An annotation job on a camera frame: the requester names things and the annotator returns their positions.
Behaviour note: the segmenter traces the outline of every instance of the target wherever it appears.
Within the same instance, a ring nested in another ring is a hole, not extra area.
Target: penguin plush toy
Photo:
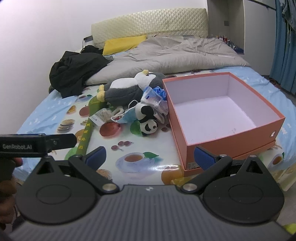
[[[151,106],[143,103],[136,104],[136,117],[140,122],[140,130],[143,136],[156,132],[158,124]]]
[[[148,70],[143,70],[137,73],[134,78],[121,78],[100,85],[96,97],[98,101],[109,102],[115,107],[126,106],[132,100],[140,102],[147,86],[163,88],[163,79],[165,79],[165,75],[162,73],[149,73]]]

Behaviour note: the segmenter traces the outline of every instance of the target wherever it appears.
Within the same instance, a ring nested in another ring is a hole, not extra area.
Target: cardboard box
[[[229,72],[163,82],[185,176],[202,171],[193,157],[196,146],[242,159],[271,148],[285,120],[269,101]]]

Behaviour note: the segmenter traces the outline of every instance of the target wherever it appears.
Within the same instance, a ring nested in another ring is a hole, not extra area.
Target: yellow pillow
[[[109,39],[105,42],[103,55],[111,55],[114,53],[124,52],[138,46],[139,43],[146,40],[146,35],[127,37],[119,39]]]

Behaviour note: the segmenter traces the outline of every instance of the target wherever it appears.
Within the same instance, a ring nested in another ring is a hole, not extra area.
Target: panda face
[[[144,123],[140,123],[140,129],[143,135],[152,134],[156,132],[158,124],[155,120],[148,120]]]

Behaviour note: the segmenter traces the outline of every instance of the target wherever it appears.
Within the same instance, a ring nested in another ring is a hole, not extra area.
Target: tufted cream headboard
[[[152,35],[208,36],[205,8],[175,8],[137,12],[92,24],[95,47],[104,47],[108,39]]]

